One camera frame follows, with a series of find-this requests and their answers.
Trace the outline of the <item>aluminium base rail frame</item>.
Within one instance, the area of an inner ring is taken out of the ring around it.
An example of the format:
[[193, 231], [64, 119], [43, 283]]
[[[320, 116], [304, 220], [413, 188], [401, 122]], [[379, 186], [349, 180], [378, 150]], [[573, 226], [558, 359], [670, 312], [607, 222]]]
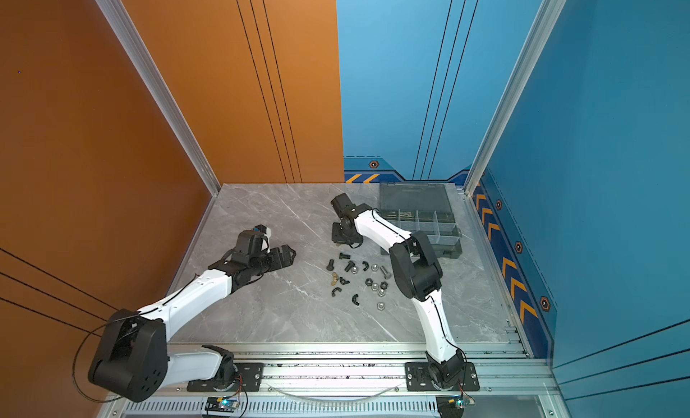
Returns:
[[[567, 417], [545, 360], [517, 340], [466, 343], [478, 392], [407, 390], [406, 362], [424, 362], [422, 343], [226, 344], [237, 363], [264, 364], [258, 392], [233, 417]], [[471, 404], [447, 406], [452, 396]]]

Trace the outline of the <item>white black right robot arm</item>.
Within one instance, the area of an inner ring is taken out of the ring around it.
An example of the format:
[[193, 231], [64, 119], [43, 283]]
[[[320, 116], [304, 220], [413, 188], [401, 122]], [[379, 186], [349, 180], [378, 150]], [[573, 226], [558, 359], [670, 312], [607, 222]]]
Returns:
[[388, 252], [395, 284], [411, 300], [422, 324], [431, 380], [439, 389], [457, 389], [468, 361], [447, 322], [443, 270], [427, 235], [395, 226], [368, 204], [353, 203], [345, 193], [335, 196], [331, 205], [339, 219], [332, 226], [334, 243], [353, 247], [368, 238]]

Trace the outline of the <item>aluminium right corner post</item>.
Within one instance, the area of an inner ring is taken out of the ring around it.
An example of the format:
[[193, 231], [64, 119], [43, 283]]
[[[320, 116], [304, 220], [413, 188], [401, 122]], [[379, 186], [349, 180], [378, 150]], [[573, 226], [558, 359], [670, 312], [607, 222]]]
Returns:
[[566, 2], [567, 0], [542, 0], [465, 180], [465, 196], [470, 197], [474, 194]]

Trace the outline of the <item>grey plastic organizer box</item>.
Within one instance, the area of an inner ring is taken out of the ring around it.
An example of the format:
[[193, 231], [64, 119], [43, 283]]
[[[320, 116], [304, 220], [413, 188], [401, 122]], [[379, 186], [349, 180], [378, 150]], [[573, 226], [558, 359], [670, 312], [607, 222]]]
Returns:
[[445, 184], [381, 184], [379, 213], [400, 229], [426, 234], [438, 258], [458, 259], [463, 253]]

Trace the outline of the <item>silver bolt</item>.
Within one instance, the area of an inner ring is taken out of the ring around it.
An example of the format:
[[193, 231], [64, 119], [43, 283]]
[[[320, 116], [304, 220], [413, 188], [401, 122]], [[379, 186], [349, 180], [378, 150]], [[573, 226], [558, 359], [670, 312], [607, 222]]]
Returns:
[[388, 280], [391, 278], [390, 272], [388, 272], [388, 270], [386, 270], [386, 267], [384, 267], [384, 265], [380, 266], [380, 271], [382, 272], [385, 280]]

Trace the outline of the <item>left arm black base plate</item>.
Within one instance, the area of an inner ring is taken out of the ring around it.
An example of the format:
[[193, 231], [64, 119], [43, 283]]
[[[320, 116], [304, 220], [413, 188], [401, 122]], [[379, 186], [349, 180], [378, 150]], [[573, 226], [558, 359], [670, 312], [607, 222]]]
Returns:
[[221, 369], [210, 380], [192, 380], [186, 389], [189, 392], [235, 393], [243, 391], [254, 393], [260, 390], [264, 364], [261, 362], [235, 363]]

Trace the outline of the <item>left green circuit board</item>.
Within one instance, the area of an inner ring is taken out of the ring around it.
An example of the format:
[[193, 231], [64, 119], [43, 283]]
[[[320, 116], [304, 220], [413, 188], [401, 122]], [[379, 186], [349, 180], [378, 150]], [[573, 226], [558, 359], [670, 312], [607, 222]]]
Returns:
[[205, 414], [234, 414], [241, 402], [235, 398], [207, 398]]

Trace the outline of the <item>aluminium left corner post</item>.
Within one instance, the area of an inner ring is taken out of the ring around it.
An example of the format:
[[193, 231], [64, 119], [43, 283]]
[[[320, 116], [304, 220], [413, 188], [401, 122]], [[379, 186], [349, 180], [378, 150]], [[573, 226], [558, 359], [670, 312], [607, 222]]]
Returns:
[[95, 0], [95, 2], [190, 159], [199, 178], [211, 196], [216, 198], [221, 184], [122, 0]]

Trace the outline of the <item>aluminium corner post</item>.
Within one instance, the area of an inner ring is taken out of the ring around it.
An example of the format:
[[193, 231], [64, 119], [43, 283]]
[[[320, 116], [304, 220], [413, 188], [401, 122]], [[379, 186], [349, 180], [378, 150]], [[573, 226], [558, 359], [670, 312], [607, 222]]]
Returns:
[[474, 194], [566, 2], [567, 0], [542, 0], [465, 180], [465, 196], [470, 197]]
[[122, 0], [95, 0], [95, 2], [190, 159], [199, 178], [211, 196], [216, 198], [221, 184]]

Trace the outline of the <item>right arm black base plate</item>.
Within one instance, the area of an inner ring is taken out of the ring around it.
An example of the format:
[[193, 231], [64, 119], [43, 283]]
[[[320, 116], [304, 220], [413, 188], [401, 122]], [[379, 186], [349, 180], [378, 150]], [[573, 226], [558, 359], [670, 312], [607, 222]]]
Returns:
[[465, 391], [478, 392], [479, 378], [472, 362], [461, 364], [450, 372], [429, 362], [406, 362], [405, 383], [408, 391]]

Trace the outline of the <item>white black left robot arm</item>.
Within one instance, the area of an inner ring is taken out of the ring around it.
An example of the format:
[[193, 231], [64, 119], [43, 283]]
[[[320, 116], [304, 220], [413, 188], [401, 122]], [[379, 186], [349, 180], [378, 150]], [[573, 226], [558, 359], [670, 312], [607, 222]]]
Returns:
[[240, 375], [227, 349], [205, 344], [187, 353], [169, 353], [172, 337], [213, 304], [293, 265], [296, 250], [271, 247], [263, 225], [238, 235], [235, 246], [208, 269], [171, 295], [136, 311], [115, 312], [101, 339], [87, 379], [93, 385], [142, 402], [160, 389], [183, 383], [223, 392], [235, 390]]

